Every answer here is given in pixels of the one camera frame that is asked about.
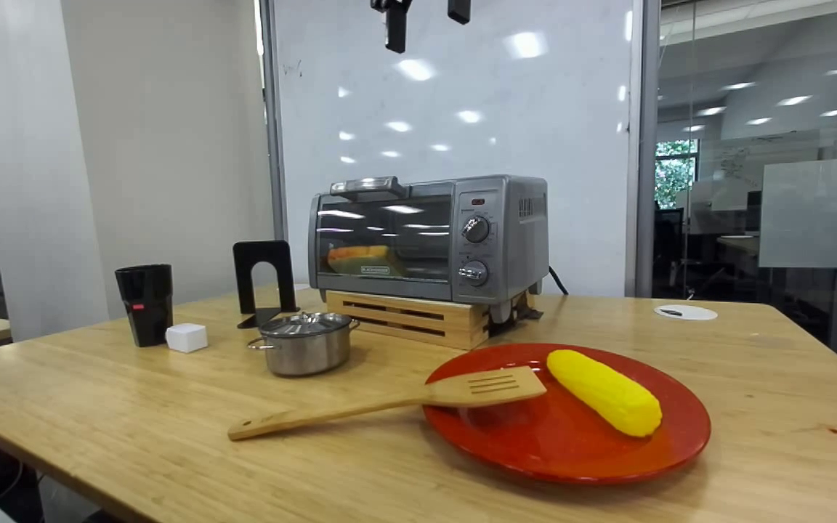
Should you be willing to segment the oven knob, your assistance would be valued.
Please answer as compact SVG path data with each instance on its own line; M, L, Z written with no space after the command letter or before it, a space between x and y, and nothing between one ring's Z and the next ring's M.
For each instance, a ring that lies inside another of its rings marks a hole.
M460 280L469 282L469 285L486 285L489 282L489 266L486 263L466 263L460 266Z
M461 237L471 241L471 244L482 244L490 232L490 221L486 215L469 215L466 225L461 225Z

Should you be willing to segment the whiteboard panel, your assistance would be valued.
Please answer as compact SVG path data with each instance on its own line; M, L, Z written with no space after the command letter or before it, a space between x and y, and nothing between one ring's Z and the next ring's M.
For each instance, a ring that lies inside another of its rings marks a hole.
M647 289L641 161L652 0L413 0L387 48L368 0L261 0L284 237L307 260L310 198L338 180L534 176L550 257L576 298Z

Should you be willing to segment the silver toaster oven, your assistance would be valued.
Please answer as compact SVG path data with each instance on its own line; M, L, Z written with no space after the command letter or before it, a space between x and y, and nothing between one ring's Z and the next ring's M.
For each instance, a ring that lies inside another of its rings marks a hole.
M482 244L461 237L486 215ZM469 285L460 266L486 263L489 282ZM547 180L474 176L432 183L360 179L313 198L307 282L319 292L503 305L550 275Z

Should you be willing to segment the wooden crate stand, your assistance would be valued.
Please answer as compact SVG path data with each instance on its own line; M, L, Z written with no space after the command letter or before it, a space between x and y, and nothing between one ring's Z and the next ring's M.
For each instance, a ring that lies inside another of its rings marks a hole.
M326 308L378 327L384 334L416 337L451 349L474 349L516 320L540 320L525 295L508 305L466 305L413 298L326 292Z

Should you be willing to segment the small steel pot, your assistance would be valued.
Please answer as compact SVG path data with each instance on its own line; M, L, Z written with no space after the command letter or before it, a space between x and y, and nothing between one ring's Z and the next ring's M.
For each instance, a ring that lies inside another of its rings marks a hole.
M342 366L351 356L349 334L358 324L332 312L281 312L258 318L255 349L278 379L323 375Z

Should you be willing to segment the black plastic cup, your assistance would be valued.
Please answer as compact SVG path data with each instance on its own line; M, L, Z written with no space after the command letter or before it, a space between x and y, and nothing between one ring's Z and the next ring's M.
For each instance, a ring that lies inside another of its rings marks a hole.
M158 346L171 327L171 269L133 266L117 272L120 298L131 334L139 346Z

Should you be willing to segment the white table grommet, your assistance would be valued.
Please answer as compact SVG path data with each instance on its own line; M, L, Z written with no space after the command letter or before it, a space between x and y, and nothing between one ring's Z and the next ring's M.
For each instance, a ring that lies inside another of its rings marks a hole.
M655 305L655 312L666 320L681 320L681 324L711 324L717 320L717 312L701 308L701 305L676 305L676 302L662 302Z

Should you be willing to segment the wooden slotted spatula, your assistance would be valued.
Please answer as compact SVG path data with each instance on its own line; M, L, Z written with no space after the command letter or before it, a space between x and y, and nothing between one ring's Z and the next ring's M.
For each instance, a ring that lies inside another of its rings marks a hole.
M512 366L512 369L489 369L489 373L469 373L441 382L431 382L421 391L397 400L380 400L368 404L349 404L349 408L323 408L310 413L275 413L265 418L245 418L226 430L233 442L248 442L258 437L287 434L299 429L313 429L338 418L397 410L397 408L455 408L455 410L477 410L477 408L496 408L515 402L531 402L547 392L547 385L538 379L531 366Z

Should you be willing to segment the small white box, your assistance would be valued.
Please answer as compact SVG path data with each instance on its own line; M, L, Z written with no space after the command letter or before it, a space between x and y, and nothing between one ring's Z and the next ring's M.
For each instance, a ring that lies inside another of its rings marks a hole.
M165 346L174 353L201 353L208 346L208 333L197 324L178 324L165 330Z

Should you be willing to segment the yellow toy corn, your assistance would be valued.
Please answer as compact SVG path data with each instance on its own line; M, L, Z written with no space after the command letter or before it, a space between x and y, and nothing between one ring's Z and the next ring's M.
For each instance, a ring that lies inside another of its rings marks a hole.
M621 437L647 439L662 426L662 408L652 391L583 353L554 349L547 356L547 369Z

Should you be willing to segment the red plate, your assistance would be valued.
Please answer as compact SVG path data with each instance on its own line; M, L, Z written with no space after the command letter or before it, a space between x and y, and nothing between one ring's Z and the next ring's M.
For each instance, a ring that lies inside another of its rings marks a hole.
M547 392L534 402L489 410L428 408L431 430L489 469L564 487L647 482L692 465L705 450L711 437L708 410L676 379L627 356L582 346L582 356L607 365L656 397L662 408L660 429L646 439L633 439L609 429L550 375L550 353L553 344L501 344L439 365L428 382L531 366Z

